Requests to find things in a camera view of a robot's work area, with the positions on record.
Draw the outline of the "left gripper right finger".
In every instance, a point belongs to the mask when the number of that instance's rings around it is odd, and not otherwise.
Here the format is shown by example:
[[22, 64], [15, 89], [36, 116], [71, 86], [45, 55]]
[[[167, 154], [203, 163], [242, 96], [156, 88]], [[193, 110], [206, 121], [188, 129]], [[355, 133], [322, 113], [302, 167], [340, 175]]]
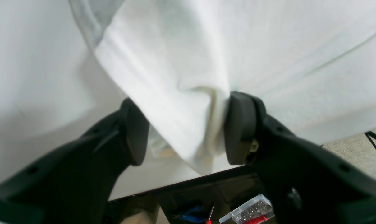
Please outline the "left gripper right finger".
[[376, 224], [376, 180], [297, 137], [259, 98], [230, 93], [224, 142], [229, 164], [258, 173], [280, 224]]

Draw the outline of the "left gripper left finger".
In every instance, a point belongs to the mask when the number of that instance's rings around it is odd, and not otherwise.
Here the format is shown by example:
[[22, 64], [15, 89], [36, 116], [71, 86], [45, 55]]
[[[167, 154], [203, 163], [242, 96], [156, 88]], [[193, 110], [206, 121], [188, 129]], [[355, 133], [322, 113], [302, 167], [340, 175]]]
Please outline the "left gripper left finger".
[[129, 98], [78, 139], [0, 183], [0, 222], [100, 224], [121, 173], [140, 166], [149, 122]]

